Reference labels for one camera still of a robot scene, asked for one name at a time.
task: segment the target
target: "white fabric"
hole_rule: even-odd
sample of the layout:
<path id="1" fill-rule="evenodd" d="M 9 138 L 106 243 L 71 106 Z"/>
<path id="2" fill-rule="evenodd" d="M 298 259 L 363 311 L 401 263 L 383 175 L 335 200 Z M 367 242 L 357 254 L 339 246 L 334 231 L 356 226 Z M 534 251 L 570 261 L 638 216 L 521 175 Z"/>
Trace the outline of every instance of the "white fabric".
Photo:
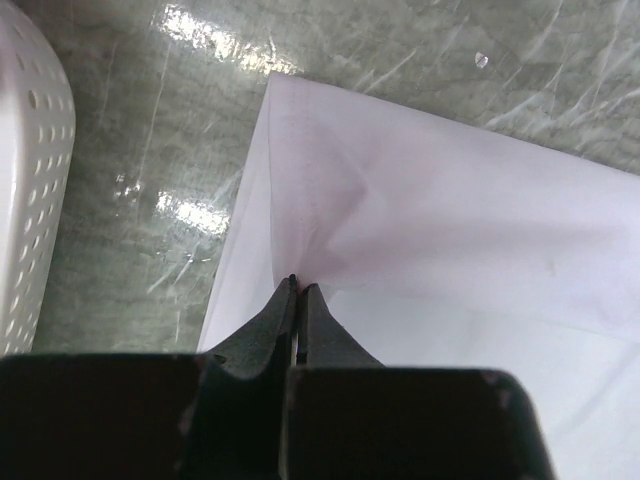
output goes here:
<path id="1" fill-rule="evenodd" d="M 318 282 L 390 365 L 516 375 L 560 478 L 640 478 L 640 179 L 274 75 L 200 349 Z"/>

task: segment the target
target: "glossy surface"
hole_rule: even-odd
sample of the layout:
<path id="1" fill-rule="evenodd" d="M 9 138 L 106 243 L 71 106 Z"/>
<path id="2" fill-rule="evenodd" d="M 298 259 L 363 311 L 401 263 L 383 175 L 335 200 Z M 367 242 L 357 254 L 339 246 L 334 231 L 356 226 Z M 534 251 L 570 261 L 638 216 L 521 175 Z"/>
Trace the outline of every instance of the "glossy surface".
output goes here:
<path id="1" fill-rule="evenodd" d="M 21 0 L 77 141 L 36 351 L 195 348 L 276 70 L 640 173 L 638 0 Z"/>

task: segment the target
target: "black object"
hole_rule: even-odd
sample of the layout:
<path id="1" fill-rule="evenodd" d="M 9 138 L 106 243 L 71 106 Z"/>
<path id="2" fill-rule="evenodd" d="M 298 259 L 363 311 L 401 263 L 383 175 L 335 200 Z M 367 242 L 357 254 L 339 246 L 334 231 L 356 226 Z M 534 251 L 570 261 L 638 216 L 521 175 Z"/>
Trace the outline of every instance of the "black object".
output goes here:
<path id="1" fill-rule="evenodd" d="M 0 480 L 42 478 L 553 474 L 513 377 L 385 368 L 331 316 L 317 285 L 298 294 L 290 277 L 202 355 L 2 360 Z"/>

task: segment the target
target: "basket hole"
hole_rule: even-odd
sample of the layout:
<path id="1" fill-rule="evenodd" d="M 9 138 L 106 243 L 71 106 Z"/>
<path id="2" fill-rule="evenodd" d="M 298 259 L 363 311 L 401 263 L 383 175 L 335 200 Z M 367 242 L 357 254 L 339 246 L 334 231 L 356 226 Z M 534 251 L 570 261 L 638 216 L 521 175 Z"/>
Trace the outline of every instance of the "basket hole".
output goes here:
<path id="1" fill-rule="evenodd" d="M 26 245 L 24 245 L 22 247 L 22 251 L 20 252 L 20 261 L 24 260 L 24 258 L 27 256 L 27 253 L 29 252 L 29 247 L 27 247 Z"/>
<path id="2" fill-rule="evenodd" d="M 8 337 L 9 334 L 11 333 L 11 331 L 13 330 L 13 327 L 16 325 L 16 321 L 15 319 L 11 320 L 9 322 L 9 325 L 7 326 L 7 329 L 4 332 L 5 337 Z"/>
<path id="3" fill-rule="evenodd" d="M 9 313 L 13 313 L 15 309 L 18 308 L 19 303 L 20 303 L 20 295 L 16 295 L 16 297 L 13 299 L 13 302 L 11 302 Z"/>
<path id="4" fill-rule="evenodd" d="M 34 110 L 38 108 L 38 96 L 36 95 L 36 92 L 34 92 L 33 90 L 29 90 L 28 97 L 29 105 L 31 105 L 31 108 L 33 108 Z"/>
<path id="5" fill-rule="evenodd" d="M 14 288 L 18 288 L 18 286 L 22 283 L 23 278 L 24 278 L 24 272 L 20 270 L 20 273 L 18 274 L 18 280 L 16 280 L 16 284 Z"/>

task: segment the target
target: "perforated basket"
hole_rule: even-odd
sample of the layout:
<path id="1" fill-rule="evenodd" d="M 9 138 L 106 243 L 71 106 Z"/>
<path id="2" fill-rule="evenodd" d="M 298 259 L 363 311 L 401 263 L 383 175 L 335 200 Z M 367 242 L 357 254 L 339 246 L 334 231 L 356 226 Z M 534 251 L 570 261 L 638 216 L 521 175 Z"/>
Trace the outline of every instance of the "perforated basket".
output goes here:
<path id="1" fill-rule="evenodd" d="M 60 61 L 31 20 L 0 0 L 0 356 L 31 349 L 74 135 Z"/>

